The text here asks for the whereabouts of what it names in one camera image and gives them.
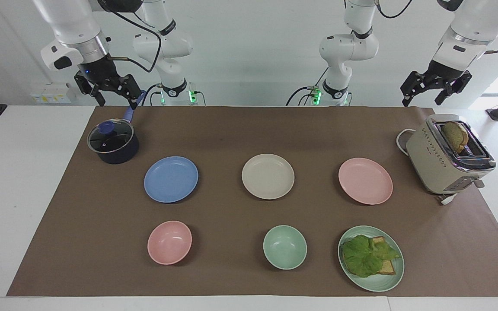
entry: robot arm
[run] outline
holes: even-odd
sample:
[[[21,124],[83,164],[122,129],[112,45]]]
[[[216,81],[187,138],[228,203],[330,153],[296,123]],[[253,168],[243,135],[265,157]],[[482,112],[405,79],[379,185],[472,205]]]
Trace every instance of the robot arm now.
[[[104,7],[117,12],[131,12],[141,6],[141,0],[98,0]],[[110,38],[105,38],[101,27],[93,18],[87,0],[33,0],[42,17],[55,34],[55,41],[44,47],[41,57],[51,70],[76,65],[79,71],[74,79],[83,94],[95,97],[100,106],[105,99],[99,91],[112,91],[126,98],[132,108],[141,94],[134,77],[119,76],[110,60]]]
[[[192,53],[192,38],[176,29],[176,21],[169,16],[164,0],[145,0],[142,10],[145,22],[158,30],[162,40],[156,70],[164,90],[164,102],[172,102],[174,105],[194,104],[195,97],[192,96],[182,73],[182,66],[174,59]],[[149,62],[154,60],[158,44],[158,38],[150,33],[138,34],[133,41],[137,54]]]
[[[352,69],[345,62],[371,59],[378,53],[379,42],[372,33],[375,11],[374,0],[348,0],[344,20],[352,29],[351,34],[331,35],[320,43],[320,55],[328,63],[328,74],[320,85],[320,102],[342,104],[352,76]]]
[[[460,93],[472,78],[467,71],[498,36],[497,0],[437,0],[445,9],[454,11],[451,22],[425,73],[411,72],[401,86],[408,106],[417,94],[441,89],[435,99],[440,105],[448,96]]]

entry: lettuce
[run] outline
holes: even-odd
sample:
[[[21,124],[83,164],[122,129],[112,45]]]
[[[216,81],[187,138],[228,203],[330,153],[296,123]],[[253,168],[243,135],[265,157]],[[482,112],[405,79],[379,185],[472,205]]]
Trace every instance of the lettuce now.
[[[357,235],[342,246],[347,269],[359,277],[376,274],[384,260],[399,258],[399,253],[386,242],[373,243],[371,238]]]

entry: blue lid knob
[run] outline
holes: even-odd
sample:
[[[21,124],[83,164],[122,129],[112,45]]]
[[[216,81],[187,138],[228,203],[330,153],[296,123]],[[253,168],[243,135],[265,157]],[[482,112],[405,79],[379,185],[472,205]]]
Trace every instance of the blue lid knob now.
[[[112,121],[105,121],[97,126],[99,132],[103,135],[110,134],[115,129],[115,124]]]

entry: green bowl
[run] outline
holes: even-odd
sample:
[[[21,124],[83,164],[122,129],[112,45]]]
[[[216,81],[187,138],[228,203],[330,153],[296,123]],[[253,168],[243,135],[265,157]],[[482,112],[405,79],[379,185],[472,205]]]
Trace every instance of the green bowl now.
[[[395,258],[394,260],[391,260],[393,268],[395,268],[394,276],[375,274],[373,276],[361,278],[347,270],[347,267],[343,261],[342,246],[346,241],[351,240],[357,235],[364,235],[369,238],[374,238],[375,236],[383,236],[386,239],[387,244],[389,244],[389,246],[399,252],[401,258]],[[344,273],[347,274],[348,278],[353,281],[354,284],[370,292],[387,292],[390,289],[393,289],[399,284],[401,279],[403,279],[403,273],[405,273],[405,260],[403,259],[403,253],[401,252],[401,249],[399,248],[397,243],[395,243],[393,238],[391,238],[391,236],[387,235],[385,232],[371,226],[356,226],[347,230],[347,232],[345,232],[342,235],[342,238],[339,240],[338,258],[339,263],[342,266]]]
[[[291,270],[306,258],[306,241],[299,230],[280,225],[270,229],[262,245],[266,259],[276,268]]]

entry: plate with sandwich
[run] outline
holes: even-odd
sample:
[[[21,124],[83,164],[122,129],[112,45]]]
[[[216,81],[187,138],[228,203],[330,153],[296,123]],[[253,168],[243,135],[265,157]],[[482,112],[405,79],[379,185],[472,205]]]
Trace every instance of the plate with sandwich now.
[[[342,235],[338,258],[348,278],[371,292],[387,292],[403,279],[405,260],[388,234],[371,226],[356,226]]]

